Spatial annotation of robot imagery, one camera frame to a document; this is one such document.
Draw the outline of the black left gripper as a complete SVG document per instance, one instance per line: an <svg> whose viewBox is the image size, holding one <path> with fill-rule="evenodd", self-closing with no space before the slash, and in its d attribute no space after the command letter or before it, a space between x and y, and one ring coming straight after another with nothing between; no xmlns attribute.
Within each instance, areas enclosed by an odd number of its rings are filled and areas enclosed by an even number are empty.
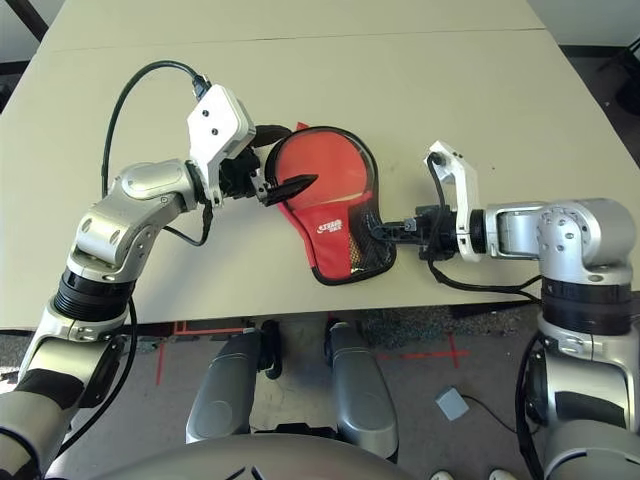
<svg viewBox="0 0 640 480"><path fill-rule="evenodd" d="M225 198L256 197L269 207L294 198L309 188L316 174L302 174L286 179L282 184L270 186L261 174L260 159L253 148L273 145L292 134L282 125L256 125L251 147L245 147L235 158L223 160L219 168L219 185Z"/></svg>

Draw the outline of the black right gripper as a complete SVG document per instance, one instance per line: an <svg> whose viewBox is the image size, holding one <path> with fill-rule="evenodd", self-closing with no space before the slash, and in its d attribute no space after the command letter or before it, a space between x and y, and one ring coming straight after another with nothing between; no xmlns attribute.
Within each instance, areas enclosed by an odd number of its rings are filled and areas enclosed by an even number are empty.
<svg viewBox="0 0 640 480"><path fill-rule="evenodd" d="M419 247L421 260L445 261L458 252L455 231L456 213L448 205L419 206L404 222L386 222L371 228L371 235L387 244L410 243Z"/></svg>

